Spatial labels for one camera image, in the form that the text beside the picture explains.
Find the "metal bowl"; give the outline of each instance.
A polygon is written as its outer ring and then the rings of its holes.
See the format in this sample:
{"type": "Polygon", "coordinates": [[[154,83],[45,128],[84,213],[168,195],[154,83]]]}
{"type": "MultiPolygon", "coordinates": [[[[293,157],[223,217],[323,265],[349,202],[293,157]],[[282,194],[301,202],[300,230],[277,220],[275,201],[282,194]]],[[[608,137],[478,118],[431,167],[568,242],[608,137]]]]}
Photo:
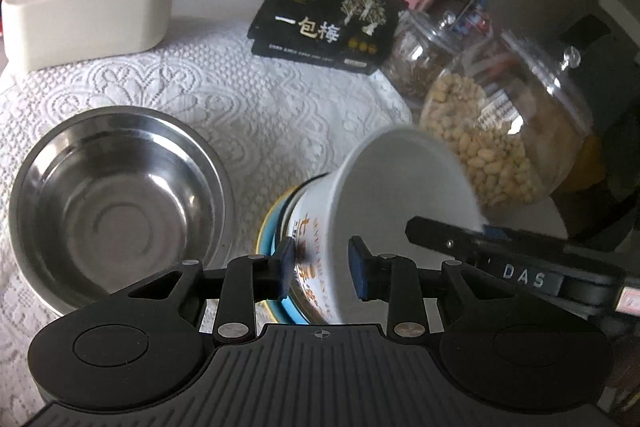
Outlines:
{"type": "Polygon", "coordinates": [[[222,267],[231,185],[193,129],[158,111],[105,107],[47,133],[22,164],[11,242],[34,292],[71,312],[182,260],[222,267]]]}

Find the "screw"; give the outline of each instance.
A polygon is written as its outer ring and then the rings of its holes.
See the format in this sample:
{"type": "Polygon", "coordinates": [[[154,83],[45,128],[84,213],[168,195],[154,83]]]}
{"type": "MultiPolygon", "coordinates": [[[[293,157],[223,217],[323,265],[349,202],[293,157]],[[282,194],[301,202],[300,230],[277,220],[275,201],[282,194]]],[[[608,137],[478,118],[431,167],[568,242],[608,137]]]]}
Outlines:
{"type": "Polygon", "coordinates": [[[218,334],[226,339],[239,339],[249,332],[249,328],[240,322],[228,322],[218,328],[218,334]]]}
{"type": "Polygon", "coordinates": [[[564,61],[560,65],[562,71],[567,68],[571,68],[575,70],[578,66],[580,66],[580,62],[582,61],[582,56],[580,55],[580,51],[574,48],[573,46],[564,50],[564,61]]]}
{"type": "Polygon", "coordinates": [[[426,330],[422,324],[418,324],[417,322],[401,322],[396,324],[394,331],[396,335],[400,335],[406,339],[415,339],[422,336],[426,330]]]}

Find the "black box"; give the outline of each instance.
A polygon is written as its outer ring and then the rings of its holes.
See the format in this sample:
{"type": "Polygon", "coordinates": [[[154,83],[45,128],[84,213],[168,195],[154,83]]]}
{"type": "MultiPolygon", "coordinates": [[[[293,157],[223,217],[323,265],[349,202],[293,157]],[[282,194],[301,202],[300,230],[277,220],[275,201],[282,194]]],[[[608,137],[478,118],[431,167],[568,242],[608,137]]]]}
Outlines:
{"type": "Polygon", "coordinates": [[[388,57],[403,0],[264,0],[252,52],[371,74],[388,57]]]}

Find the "tissue box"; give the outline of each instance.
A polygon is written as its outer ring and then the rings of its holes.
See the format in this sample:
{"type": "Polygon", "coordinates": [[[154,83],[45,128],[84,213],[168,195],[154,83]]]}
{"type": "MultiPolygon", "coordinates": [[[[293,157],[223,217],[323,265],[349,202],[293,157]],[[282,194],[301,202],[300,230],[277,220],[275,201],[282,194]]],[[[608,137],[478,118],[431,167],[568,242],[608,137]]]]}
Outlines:
{"type": "Polygon", "coordinates": [[[14,71],[148,50],[164,38],[172,0],[2,0],[14,71]]]}

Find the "white paper cup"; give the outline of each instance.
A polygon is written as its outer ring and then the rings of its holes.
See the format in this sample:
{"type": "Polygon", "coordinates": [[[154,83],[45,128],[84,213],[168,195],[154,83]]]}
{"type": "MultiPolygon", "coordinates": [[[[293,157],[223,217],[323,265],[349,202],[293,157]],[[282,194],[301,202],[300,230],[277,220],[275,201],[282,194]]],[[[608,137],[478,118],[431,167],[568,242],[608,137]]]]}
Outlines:
{"type": "MultiPolygon", "coordinates": [[[[383,128],[367,137],[335,172],[310,183],[284,227],[296,240],[294,277],[305,307],[329,324],[386,324],[387,304],[361,302],[353,288],[348,240],[362,236],[378,255],[395,253],[418,267],[440,269],[450,257],[412,245],[404,227],[414,216],[470,230],[482,215],[462,166],[441,142],[409,126],[383,128]]],[[[427,299],[431,330],[442,324],[427,299]]]]}

